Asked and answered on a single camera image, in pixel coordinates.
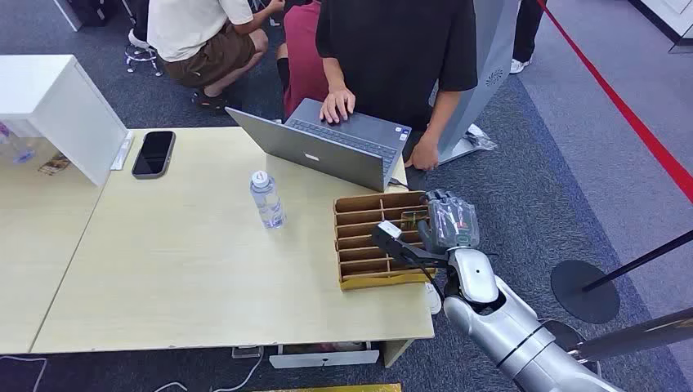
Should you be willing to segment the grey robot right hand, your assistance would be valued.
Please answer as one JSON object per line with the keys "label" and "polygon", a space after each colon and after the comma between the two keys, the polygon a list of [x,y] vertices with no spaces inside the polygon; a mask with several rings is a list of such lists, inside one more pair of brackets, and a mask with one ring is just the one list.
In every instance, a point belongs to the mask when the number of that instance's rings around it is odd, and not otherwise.
{"label": "grey robot right hand", "polygon": [[477,248],[480,230],[474,205],[442,189],[426,192],[420,200],[427,206],[427,223],[418,223],[418,233],[427,251],[443,254],[456,247]]}

